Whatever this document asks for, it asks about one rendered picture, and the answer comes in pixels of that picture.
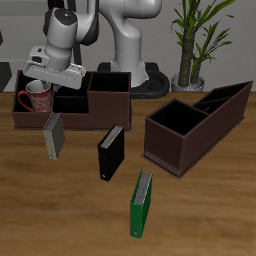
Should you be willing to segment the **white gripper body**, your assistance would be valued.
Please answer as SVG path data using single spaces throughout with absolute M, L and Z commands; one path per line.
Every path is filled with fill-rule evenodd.
M 23 68 L 23 74 L 27 77 L 78 90 L 86 70 L 80 65 L 71 63 L 66 70 L 58 72 L 42 64 L 27 61 Z

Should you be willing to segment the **red patterned mug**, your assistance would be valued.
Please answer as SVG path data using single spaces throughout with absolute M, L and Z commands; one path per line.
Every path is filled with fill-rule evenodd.
M 52 108 L 52 85 L 47 89 L 43 89 L 42 80 L 33 80 L 29 82 L 25 89 L 18 93 L 19 103 L 30 112 L 50 112 Z M 29 107 L 21 96 L 26 95 L 31 103 Z

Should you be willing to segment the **dark brown stepped desk caddy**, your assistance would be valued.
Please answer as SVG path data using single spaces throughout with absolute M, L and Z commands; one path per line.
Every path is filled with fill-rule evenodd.
M 50 113 L 34 113 L 18 101 L 18 93 L 35 79 L 17 71 L 12 115 L 15 129 L 42 130 Z M 114 124 L 131 131 L 131 74 L 87 72 L 79 90 L 53 92 L 51 112 L 60 113 L 65 130 L 110 130 Z

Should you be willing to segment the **dark brown long desk caddy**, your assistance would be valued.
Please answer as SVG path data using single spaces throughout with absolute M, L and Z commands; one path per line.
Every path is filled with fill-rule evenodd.
M 244 119 L 252 85 L 215 88 L 193 105 L 174 98 L 149 114 L 143 158 L 181 179 Z

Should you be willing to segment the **grey book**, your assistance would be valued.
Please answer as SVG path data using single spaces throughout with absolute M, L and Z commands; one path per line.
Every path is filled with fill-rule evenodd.
M 43 135 L 50 160 L 57 160 L 65 142 L 65 134 L 60 113 L 52 113 L 43 128 Z

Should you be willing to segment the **black book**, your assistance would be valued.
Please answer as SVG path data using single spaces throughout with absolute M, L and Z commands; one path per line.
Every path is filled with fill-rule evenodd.
M 109 181 L 124 158 L 124 128 L 114 125 L 98 144 L 100 178 Z

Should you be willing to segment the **pot plant in white pot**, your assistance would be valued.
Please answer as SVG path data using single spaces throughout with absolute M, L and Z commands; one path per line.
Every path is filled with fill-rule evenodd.
M 205 24 L 224 8 L 230 6 L 235 0 L 217 0 L 207 6 L 205 10 L 200 8 L 202 0 L 181 0 L 182 12 L 174 9 L 178 15 L 173 25 L 177 24 L 180 32 L 175 31 L 181 47 L 180 69 L 171 79 L 172 92 L 202 92 L 204 89 L 204 79 L 199 76 L 201 65 L 204 61 L 214 60 L 212 53 L 218 48 L 230 45 L 231 41 L 225 41 L 229 28 L 223 30 L 216 38 L 215 31 L 219 21 L 205 27 Z

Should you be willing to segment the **green book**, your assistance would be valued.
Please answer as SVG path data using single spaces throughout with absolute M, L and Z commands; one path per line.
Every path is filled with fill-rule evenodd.
M 153 173 L 140 171 L 130 201 L 130 235 L 141 238 L 151 204 Z

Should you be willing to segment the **flat black base plate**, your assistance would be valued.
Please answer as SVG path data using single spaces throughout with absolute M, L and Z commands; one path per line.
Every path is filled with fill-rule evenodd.
M 154 62 L 145 63 L 149 79 L 142 85 L 131 89 L 132 99 L 157 99 L 169 92 L 169 79 L 159 71 Z M 96 91 L 127 92 L 128 75 L 111 74 L 110 63 L 104 62 L 98 66 L 98 74 L 94 76 L 93 89 Z

